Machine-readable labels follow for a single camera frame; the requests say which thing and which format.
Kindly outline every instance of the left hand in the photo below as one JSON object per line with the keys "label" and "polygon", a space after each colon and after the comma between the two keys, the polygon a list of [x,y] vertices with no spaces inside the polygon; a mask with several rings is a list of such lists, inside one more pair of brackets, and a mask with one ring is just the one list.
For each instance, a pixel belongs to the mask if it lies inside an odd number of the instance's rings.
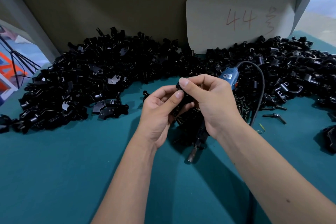
{"label": "left hand", "polygon": [[184,97],[182,90],[177,90],[175,85],[163,86],[150,94],[144,101],[140,122],[135,134],[141,140],[153,143],[156,149],[166,141],[171,123],[182,113],[194,107],[193,102],[186,104],[176,117],[171,111]]}

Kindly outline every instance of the teal table surface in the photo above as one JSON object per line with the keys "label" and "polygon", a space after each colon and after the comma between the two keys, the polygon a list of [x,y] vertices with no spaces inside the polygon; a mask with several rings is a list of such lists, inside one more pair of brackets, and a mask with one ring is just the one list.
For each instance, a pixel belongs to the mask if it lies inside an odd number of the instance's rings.
{"label": "teal table surface", "polygon": [[[296,31],[295,36],[307,35]],[[308,36],[313,48],[336,53],[336,48]],[[89,223],[98,208],[124,149],[137,128],[142,91],[175,85],[178,78],[143,85],[133,83],[122,94],[129,115],[98,120],[89,114],[54,131],[9,132],[0,135],[0,223]],[[18,117],[19,90],[0,113]],[[332,125],[327,110],[312,98],[296,98],[279,110],[286,125],[264,118],[262,136],[308,181],[336,203],[336,156],[321,148],[321,130]],[[244,223],[248,188],[221,146],[207,141],[195,164],[186,164],[190,147],[171,144],[179,130],[170,131],[153,165],[145,223]],[[258,207],[255,223],[270,223]]]}

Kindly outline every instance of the forearm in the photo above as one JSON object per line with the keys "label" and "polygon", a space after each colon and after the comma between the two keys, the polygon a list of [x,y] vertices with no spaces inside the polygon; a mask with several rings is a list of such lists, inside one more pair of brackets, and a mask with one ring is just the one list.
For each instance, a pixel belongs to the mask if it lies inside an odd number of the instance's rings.
{"label": "forearm", "polygon": [[133,136],[93,224],[144,222],[155,152],[154,145],[141,140],[136,134]]}
{"label": "forearm", "polygon": [[246,123],[232,124],[218,141],[272,223],[334,222],[335,205]]}

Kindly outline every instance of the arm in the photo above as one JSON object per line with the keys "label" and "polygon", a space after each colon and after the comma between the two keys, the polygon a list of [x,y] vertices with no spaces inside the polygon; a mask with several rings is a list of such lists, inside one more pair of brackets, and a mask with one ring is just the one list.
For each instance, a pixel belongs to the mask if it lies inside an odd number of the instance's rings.
{"label": "arm", "polygon": [[[164,86],[146,98],[140,122],[130,140],[92,224],[144,223],[153,160],[174,118],[170,112],[183,91]],[[194,106],[187,104],[179,114]]]}
{"label": "arm", "polygon": [[181,78],[272,223],[334,223],[336,205],[310,184],[239,115],[229,84],[209,75]]}

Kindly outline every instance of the hand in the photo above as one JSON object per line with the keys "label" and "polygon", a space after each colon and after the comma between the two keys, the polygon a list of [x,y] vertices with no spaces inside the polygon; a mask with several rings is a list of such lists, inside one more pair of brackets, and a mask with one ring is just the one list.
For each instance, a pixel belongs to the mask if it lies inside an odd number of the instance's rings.
{"label": "hand", "polygon": [[176,117],[170,113],[184,97],[182,90],[175,85],[163,86],[150,94],[144,101],[140,122],[135,134],[141,139],[154,143],[156,149],[166,141],[171,123],[182,113],[194,107],[193,102],[186,104]]}
{"label": "hand", "polygon": [[188,79],[180,78],[179,84],[186,93],[198,101],[207,132],[213,138],[217,139],[220,132],[225,133],[233,125],[237,125],[237,122],[244,122],[227,81],[201,74]]}

